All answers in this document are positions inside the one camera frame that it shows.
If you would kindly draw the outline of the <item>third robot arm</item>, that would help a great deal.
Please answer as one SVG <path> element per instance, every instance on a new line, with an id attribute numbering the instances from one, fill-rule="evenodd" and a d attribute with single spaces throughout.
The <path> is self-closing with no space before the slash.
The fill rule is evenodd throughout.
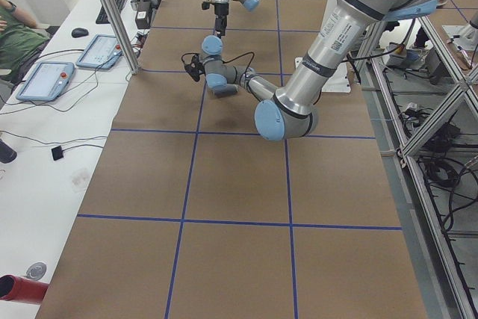
<path id="1" fill-rule="evenodd" d="M 478 29 L 478 12 L 476 12 L 471 19 L 468 21 L 467 25 L 464 25 L 459 30 L 459 39 L 463 41 L 468 41 L 470 43 L 477 42 L 477 29 Z"/>

